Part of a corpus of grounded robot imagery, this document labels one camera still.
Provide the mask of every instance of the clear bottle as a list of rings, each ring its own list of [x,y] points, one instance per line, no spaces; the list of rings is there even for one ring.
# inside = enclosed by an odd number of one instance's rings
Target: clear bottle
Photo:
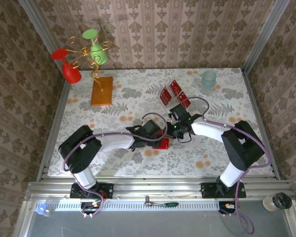
[[[263,206],[268,211],[289,209],[292,206],[292,199],[285,193],[276,193],[265,197]]]

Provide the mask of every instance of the floral tablecloth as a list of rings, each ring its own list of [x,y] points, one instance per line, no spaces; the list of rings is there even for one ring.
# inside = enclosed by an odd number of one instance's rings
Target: floral tablecloth
[[[234,124],[246,120],[260,136],[256,117],[240,69],[212,69],[217,83],[210,95],[201,94],[201,75],[208,69],[151,69],[100,71],[101,76],[113,77],[112,105],[90,106],[93,81],[90,71],[82,71],[82,79],[72,85],[51,159],[49,176],[68,176],[62,170],[63,158],[59,145],[80,126],[87,124],[95,132],[124,129],[141,124],[148,112],[167,116],[158,94],[165,85],[176,80],[187,96],[202,96],[211,105],[207,118]],[[201,114],[205,103],[193,99],[188,111]],[[160,126],[160,118],[151,116]],[[258,164],[266,162],[263,157]],[[221,142],[203,136],[193,136],[191,142],[170,142],[168,150],[139,148],[134,152],[117,149],[98,153],[91,163],[94,175],[220,175],[229,159]],[[254,169],[252,175],[273,175],[271,167]]]

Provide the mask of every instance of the patterned wallpaper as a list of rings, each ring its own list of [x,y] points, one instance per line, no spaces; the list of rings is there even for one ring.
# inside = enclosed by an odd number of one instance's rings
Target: patterned wallpaper
[[[110,40],[102,69],[241,67],[275,0],[35,0],[59,47],[89,28]],[[87,63],[81,65],[87,70]]]
[[[36,178],[63,83],[18,1],[0,0],[0,236]]]
[[[296,197],[296,0],[291,0],[249,78],[283,177]]]

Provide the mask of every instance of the glass cup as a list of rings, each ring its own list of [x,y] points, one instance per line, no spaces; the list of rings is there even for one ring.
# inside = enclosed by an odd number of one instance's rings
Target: glass cup
[[[216,73],[213,71],[205,71],[202,74],[202,94],[208,95],[213,90],[214,85],[216,84]]]

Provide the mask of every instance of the orange wooden block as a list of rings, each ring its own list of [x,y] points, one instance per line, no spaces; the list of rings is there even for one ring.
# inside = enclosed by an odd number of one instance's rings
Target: orange wooden block
[[[112,104],[112,90],[113,90],[113,77],[98,78],[101,83],[101,88],[97,82],[93,82],[93,90],[91,97],[91,106],[104,106]]]

